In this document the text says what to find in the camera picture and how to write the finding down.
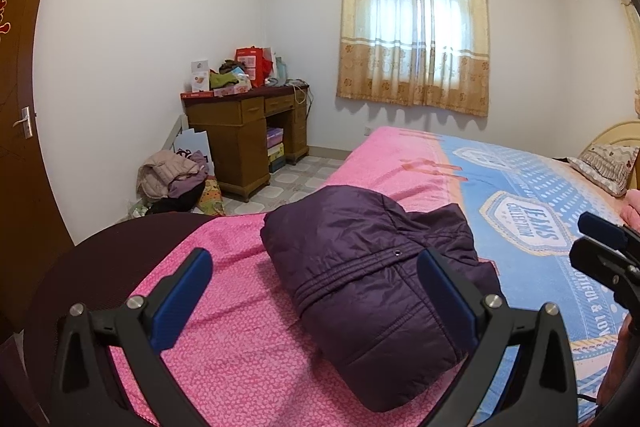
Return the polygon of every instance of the pillowcase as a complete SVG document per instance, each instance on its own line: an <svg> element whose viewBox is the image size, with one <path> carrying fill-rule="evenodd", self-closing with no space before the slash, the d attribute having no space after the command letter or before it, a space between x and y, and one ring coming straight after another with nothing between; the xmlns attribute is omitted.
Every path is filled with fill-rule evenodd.
<svg viewBox="0 0 640 427"><path fill-rule="evenodd" d="M616 198L626 194L640 147L593 144L579 158L569 158L571 167Z"/></svg>

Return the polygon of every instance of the pink bedsheet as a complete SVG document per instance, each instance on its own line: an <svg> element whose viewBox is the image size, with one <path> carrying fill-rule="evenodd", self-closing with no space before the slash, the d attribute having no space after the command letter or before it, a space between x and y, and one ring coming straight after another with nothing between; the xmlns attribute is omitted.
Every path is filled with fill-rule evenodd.
<svg viewBox="0 0 640 427"><path fill-rule="evenodd" d="M458 176L430 136L381 128L327 183L375 189L409 211L458 202ZM162 354L186 395L215 427L417 426L456 371L400 409L382 414L365 409L304 332L262 246L263 219L255 214L206 223L132 293L147 295L193 248L210 251L212 282L177 345ZM155 422L122 352L113 353L136 412Z"/></svg>

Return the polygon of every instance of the red paper bag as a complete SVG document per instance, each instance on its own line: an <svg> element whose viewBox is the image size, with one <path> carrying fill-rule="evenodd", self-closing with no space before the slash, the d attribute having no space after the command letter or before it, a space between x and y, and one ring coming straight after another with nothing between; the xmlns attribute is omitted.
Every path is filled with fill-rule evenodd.
<svg viewBox="0 0 640 427"><path fill-rule="evenodd" d="M244 64L246 74L254 88L264 86L264 80L270 75L273 62L264 57L262 48L239 48L236 50L236 61Z"/></svg>

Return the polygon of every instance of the purple clothing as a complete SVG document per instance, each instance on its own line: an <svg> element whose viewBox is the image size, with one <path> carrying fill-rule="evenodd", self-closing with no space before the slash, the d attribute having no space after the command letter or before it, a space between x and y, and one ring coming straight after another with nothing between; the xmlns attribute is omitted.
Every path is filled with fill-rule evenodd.
<svg viewBox="0 0 640 427"><path fill-rule="evenodd" d="M209 166L207 165L207 159L204 158L204 155L200 151L196 151L191 154L189 160L197 163L200 167L200 171L198 171L197 174L187 176L182 180L175 179L172 181L169 184L170 198L179 198L207 179L207 176L209 175Z"/></svg>
<svg viewBox="0 0 640 427"><path fill-rule="evenodd" d="M456 204L406 213L382 194L329 186L267 214L260 236L302 324L375 412L414 399L465 357L418 281L421 251L502 295Z"/></svg>

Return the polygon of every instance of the red door decoration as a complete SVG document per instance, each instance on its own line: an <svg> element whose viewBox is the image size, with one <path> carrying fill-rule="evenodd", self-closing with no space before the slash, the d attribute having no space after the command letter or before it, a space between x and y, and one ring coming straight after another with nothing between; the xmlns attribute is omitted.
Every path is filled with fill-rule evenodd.
<svg viewBox="0 0 640 427"><path fill-rule="evenodd" d="M5 7L6 7L6 1L5 0L0 0L0 23L2 23L2 20L4 19L4 8ZM9 33L9 30L11 30L11 23L10 22L6 22L2 26L0 26L0 34Z"/></svg>

